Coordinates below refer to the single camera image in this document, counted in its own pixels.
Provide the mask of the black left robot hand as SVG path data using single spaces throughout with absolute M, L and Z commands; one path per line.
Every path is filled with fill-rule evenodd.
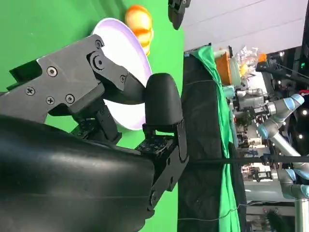
M 178 30 L 183 21 L 186 8 L 189 8 L 191 0 L 168 0 L 168 16 L 175 30 Z

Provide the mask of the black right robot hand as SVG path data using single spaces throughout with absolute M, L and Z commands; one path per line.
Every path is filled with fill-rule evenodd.
M 91 35 L 11 70 L 0 95 L 3 232 L 137 232 L 187 155 L 174 79 L 143 85 Z

